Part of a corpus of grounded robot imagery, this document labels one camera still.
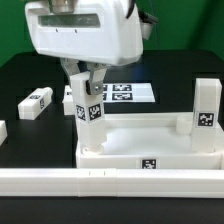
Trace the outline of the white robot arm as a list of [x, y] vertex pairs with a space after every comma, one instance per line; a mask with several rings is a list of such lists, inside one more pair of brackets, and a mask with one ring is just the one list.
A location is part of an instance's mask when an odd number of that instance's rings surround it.
[[25, 16], [38, 53], [88, 64], [90, 95], [103, 92], [95, 71], [137, 62], [158, 23], [136, 0], [31, 0]]

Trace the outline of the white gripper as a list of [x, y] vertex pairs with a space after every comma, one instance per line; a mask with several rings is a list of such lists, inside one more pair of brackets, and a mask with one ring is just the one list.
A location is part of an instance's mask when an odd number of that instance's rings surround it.
[[61, 58], [68, 78], [80, 73], [78, 60], [94, 62], [87, 64], [89, 95], [103, 93], [106, 64], [131, 64], [143, 53], [138, 10], [131, 0], [74, 0], [71, 12], [59, 14], [47, 0], [33, 1], [25, 15], [36, 51]]

